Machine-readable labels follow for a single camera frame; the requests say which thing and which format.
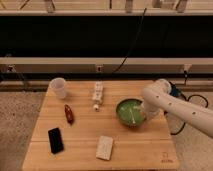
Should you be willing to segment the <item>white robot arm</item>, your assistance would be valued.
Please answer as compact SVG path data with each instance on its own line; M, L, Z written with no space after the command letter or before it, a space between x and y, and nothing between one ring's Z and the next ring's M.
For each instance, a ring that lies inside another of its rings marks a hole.
M163 109L213 138L213 110L173 97L171 90L166 79L158 79L142 89L139 110L145 120L153 119Z

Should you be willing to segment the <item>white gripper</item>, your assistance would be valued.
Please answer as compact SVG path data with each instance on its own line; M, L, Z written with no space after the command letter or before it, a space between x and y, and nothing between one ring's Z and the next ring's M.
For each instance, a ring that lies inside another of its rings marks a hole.
M160 108L143 101L141 105L142 113L145 115L146 120L152 120L155 116L160 113ZM143 116L141 114L140 108L138 106L133 106L131 108L132 121L134 124L141 124L143 121Z

